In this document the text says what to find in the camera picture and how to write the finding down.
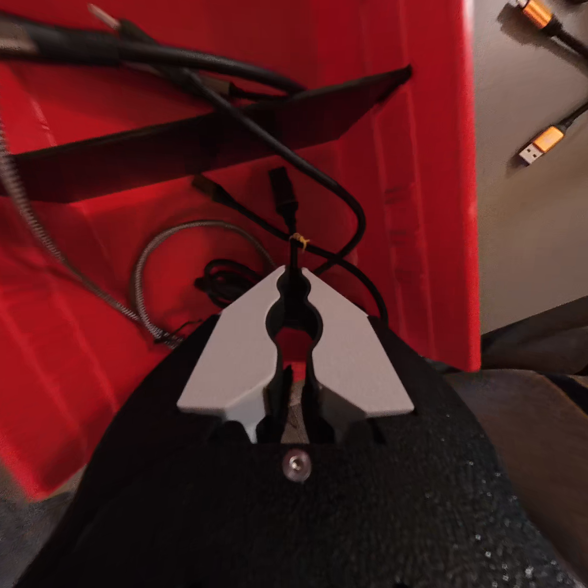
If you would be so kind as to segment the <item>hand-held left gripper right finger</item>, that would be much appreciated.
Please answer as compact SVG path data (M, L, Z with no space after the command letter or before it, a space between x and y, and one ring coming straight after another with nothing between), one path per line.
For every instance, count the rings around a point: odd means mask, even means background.
M310 270L307 301L318 313L320 334L313 345L312 371L320 416L340 442L351 425L415 410L368 315Z

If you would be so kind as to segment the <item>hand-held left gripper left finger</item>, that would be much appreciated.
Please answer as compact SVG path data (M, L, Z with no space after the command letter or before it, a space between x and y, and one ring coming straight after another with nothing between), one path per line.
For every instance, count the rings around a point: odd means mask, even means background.
M183 413L240 423L252 443L280 443L293 369L275 342L282 329L280 266L218 316L177 401Z

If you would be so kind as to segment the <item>red plastic bin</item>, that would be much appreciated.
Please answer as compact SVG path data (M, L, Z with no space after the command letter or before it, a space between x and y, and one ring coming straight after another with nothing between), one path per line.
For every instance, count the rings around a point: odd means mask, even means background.
M309 89L411 66L412 76L333 141L360 93L297 116L283 142L361 204L366 233L349 261L382 294L391 328L421 355L480 366L473 74L467 1L95 1L161 43L253 63ZM279 265L287 246L211 202L205 173L281 228L268 172L284 165L211 124L194 149L114 167L92 158L35 167L26 190L74 266L128 304L129 279L160 231L221 219L259 239ZM89 461L115 412L168 350L88 292L1 196L1 474L43 500Z

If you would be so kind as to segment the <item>black bin divider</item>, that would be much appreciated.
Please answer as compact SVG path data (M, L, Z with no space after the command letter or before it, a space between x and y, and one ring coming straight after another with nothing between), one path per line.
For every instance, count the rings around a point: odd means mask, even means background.
M412 73L407 65L242 111L292 151L312 148L341 138ZM229 115L211 112L5 158L30 200L73 203L273 154Z

